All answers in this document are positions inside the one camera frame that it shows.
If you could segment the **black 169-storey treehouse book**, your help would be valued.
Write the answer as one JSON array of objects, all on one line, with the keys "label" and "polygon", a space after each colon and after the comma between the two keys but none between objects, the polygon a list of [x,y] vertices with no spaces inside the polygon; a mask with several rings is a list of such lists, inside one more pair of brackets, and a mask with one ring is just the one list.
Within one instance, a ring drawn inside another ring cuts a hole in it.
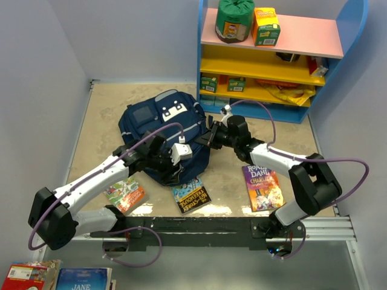
[{"label": "black 169-storey treehouse book", "polygon": [[193,212],[212,201],[198,176],[187,183],[171,187],[171,191],[182,215]]}]

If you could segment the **navy blue school backpack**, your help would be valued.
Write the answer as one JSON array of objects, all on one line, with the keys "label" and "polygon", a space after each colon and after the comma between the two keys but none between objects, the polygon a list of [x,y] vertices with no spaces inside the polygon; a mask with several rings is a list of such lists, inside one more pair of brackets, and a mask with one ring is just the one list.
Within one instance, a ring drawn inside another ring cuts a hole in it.
[{"label": "navy blue school backpack", "polygon": [[145,168],[145,174],[161,185],[182,185],[202,174],[210,158],[210,148],[195,140],[207,131],[206,115],[192,95],[170,89],[149,100],[127,105],[118,126],[125,144],[137,140],[169,123],[180,123],[184,137],[192,149],[192,157],[180,161],[173,172]]}]

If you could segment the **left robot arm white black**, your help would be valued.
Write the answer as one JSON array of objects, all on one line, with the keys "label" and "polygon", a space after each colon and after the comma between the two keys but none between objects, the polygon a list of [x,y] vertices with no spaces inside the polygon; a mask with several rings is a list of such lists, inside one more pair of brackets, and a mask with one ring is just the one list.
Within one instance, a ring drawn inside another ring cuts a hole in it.
[{"label": "left robot arm white black", "polygon": [[125,222],[116,210],[81,209],[108,187],[144,169],[155,170],[163,181],[176,181],[180,162],[192,156],[190,146],[184,141],[184,137],[179,137],[171,148],[164,148],[164,138],[153,132],[118,147],[103,163],[77,180],[53,191],[40,189],[28,218],[32,235],[38,235],[51,250],[64,247],[75,236],[94,231],[121,236]]}]

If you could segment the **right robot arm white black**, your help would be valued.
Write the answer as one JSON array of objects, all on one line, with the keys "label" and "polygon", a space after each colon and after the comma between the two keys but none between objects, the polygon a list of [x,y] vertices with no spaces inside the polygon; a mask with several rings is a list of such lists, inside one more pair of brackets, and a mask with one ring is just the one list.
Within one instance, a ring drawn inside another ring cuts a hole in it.
[{"label": "right robot arm white black", "polygon": [[277,208],[260,224],[260,230],[267,235],[284,237],[291,230],[291,224],[314,216],[342,194],[339,182],[321,155],[275,151],[264,141],[252,137],[245,118],[240,115],[229,117],[225,123],[214,121],[195,141],[212,149],[231,147],[239,160],[251,166],[266,167],[290,179],[294,199]]}]

